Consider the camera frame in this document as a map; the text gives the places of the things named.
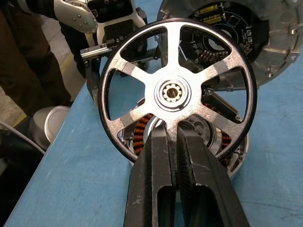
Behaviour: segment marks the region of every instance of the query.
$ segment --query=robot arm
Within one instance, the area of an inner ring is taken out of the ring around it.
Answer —
[[[38,13],[61,21],[83,33],[95,33],[97,21],[86,0],[17,0],[27,13]]]

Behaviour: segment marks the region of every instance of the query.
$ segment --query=blue table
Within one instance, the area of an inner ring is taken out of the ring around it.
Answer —
[[[136,4],[153,21],[160,2]],[[138,84],[125,87],[131,82],[126,77],[110,90],[118,103],[110,107],[113,114],[129,110],[129,100],[141,95]],[[127,91],[127,97],[119,93]],[[303,226],[302,98],[302,55],[258,91],[250,151],[233,180],[252,227]],[[106,136],[84,87],[6,227],[122,227],[130,171],[130,163]],[[180,217],[176,215],[177,226],[182,226]]]

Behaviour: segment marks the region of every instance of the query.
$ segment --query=bolt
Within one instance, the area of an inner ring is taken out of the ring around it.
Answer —
[[[229,6],[231,6],[230,2],[227,1],[227,2],[224,3],[224,7],[228,8]]]

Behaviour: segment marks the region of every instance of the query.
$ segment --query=copper winding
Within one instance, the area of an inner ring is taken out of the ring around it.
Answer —
[[[138,122],[138,123],[137,123],[137,127],[138,127],[138,128],[145,129],[145,126],[146,126],[145,123],[141,123],[141,122]]]
[[[143,129],[135,129],[134,133],[136,133],[136,134],[143,134],[144,130]]]
[[[143,141],[134,142],[134,148],[143,147],[143,146],[144,146],[144,142]]]
[[[134,135],[133,140],[134,141],[143,140],[143,135]]]
[[[210,106],[208,103],[203,103],[204,106],[207,108],[210,108],[211,110],[217,112],[218,114],[222,115],[222,113],[217,110],[215,107]],[[153,114],[149,113],[148,115],[142,117],[134,130],[134,136],[133,136],[133,148],[136,155],[139,155],[144,147],[144,140],[143,140],[143,133],[144,129],[148,123],[148,121],[153,117]],[[222,145],[221,150],[225,149],[229,144],[231,143],[231,138],[229,135],[224,133],[222,131]]]
[[[153,114],[149,113],[148,115],[142,117],[136,126],[136,129],[134,130],[134,136],[133,136],[133,148],[136,155],[139,155],[144,147],[144,140],[143,140],[143,134],[144,129],[146,127],[146,124],[148,121],[153,117]]]
[[[143,147],[137,148],[137,149],[135,150],[136,155],[139,155],[139,154],[141,153],[142,150],[143,150]]]

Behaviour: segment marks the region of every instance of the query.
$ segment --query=splined hub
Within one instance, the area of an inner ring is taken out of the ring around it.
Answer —
[[[168,84],[163,90],[163,98],[170,103],[178,101],[181,96],[182,90],[178,84]]]
[[[184,78],[175,76],[172,79],[159,81],[155,87],[154,97],[163,110],[176,112],[188,104],[191,90]]]

